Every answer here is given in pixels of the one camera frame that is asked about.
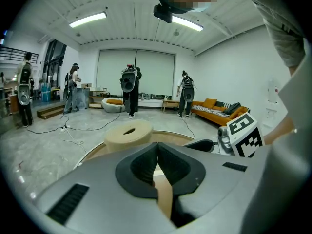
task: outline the ceiling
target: ceiling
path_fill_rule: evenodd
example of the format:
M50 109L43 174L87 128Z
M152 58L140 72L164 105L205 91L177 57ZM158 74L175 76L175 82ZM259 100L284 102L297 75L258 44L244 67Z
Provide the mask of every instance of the ceiling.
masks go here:
M158 3L159 0L30 0L18 16L15 28L34 28L35 37L49 35L76 49L99 41L137 39L171 44L199 54L263 24L250 0L217 0L204 12L182 15L204 26L201 32L155 18L153 7ZM102 11L106 12L106 19L76 28L68 25Z

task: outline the fluorescent light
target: fluorescent light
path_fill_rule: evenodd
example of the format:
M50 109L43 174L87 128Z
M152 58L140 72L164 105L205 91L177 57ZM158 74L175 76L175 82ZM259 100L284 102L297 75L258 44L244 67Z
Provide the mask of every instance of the fluorescent light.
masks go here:
M175 22L175 23L187 26L187 27L189 27L191 29L195 29L197 31L202 31L204 29L203 26L201 26L201 25L199 25L197 23L188 21L188 20L183 19L183 18L179 18L177 16L172 16L172 22Z
M75 27L77 27L79 25L82 25L84 23L87 23L87 22L90 22L90 21L99 20L99 19L102 19L102 18L106 18L106 13L105 12L102 12L102 13L99 13L99 14L96 14L96 15L93 15L93 16L89 16L89 17L80 19L78 21L74 21L69 26L71 26L72 28L75 28Z

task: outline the round cushion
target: round cushion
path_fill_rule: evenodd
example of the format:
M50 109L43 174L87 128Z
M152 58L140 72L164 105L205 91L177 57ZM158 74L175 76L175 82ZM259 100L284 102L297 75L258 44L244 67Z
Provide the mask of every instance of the round cushion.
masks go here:
M132 120L108 131L104 143L110 153L149 143L152 124L146 120Z
M108 113L119 113L120 112L120 107L121 107L121 111L125 112L126 111L126 107L122 104L122 105L114 105L114 104L110 104L107 101L108 100L120 100L122 101L122 98L104 98L101 102L102 107L104 108L104 110Z

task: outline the black pants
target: black pants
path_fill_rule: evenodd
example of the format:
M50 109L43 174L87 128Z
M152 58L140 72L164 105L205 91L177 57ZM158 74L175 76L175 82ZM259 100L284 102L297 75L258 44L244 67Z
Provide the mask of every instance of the black pants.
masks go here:
M23 125L27 126L33 124L33 115L31 114L30 103L27 106L23 106L20 104L20 101L18 100L18 106L19 106L19 114L21 116L21 121Z
M138 103L138 78L136 78L135 87L129 93L123 92L122 99L123 101L129 100L130 96L130 113L129 115L133 116Z
M185 106L185 99L184 99L183 93L184 93L184 88L182 89L182 92L181 92L180 108L179 108L179 113L180 114L182 114L182 112L184 110L184 106ZM186 103L186 113L185 113L185 115L189 115L190 114L191 106L192 106L191 102L187 102Z

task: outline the white chair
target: white chair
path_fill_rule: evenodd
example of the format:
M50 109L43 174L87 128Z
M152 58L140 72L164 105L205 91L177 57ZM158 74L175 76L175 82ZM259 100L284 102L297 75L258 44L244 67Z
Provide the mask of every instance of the white chair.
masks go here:
M126 107L122 104L122 105L113 105L113 104L109 104L107 103L107 101L109 99L117 99L117 100L121 100L122 101L122 98L112 98L112 97L109 97L109 98L104 98L101 102L102 104L102 107L104 108L104 110L108 113L119 113L120 112L120 107L121 107L121 111L122 112L125 112L126 111Z

